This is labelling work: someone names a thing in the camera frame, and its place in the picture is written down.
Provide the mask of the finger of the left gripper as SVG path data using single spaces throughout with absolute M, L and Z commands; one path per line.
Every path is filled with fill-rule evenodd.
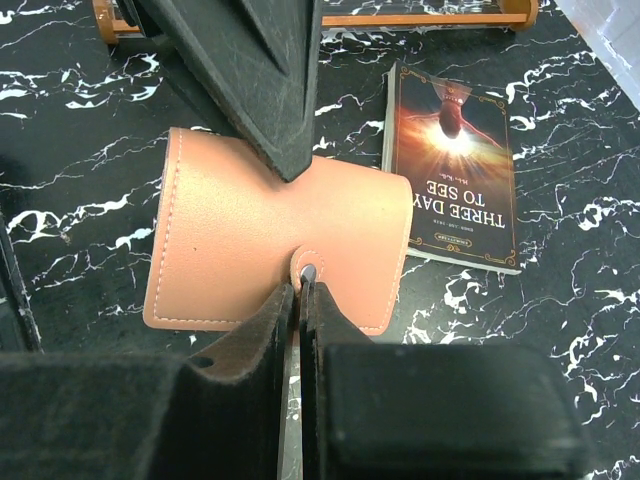
M 120 1 L 204 125 L 245 139 L 283 181 L 311 164 L 317 1 Z

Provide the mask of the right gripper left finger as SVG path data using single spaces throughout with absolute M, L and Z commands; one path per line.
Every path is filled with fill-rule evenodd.
M 171 355 L 5 354 L 5 479 L 274 479 L 294 293 L 209 347 Z

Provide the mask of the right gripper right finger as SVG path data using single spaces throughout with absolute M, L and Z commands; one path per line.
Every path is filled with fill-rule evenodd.
M 376 343 L 307 281 L 300 298 L 307 479 L 580 479 L 567 385 L 519 345 Z

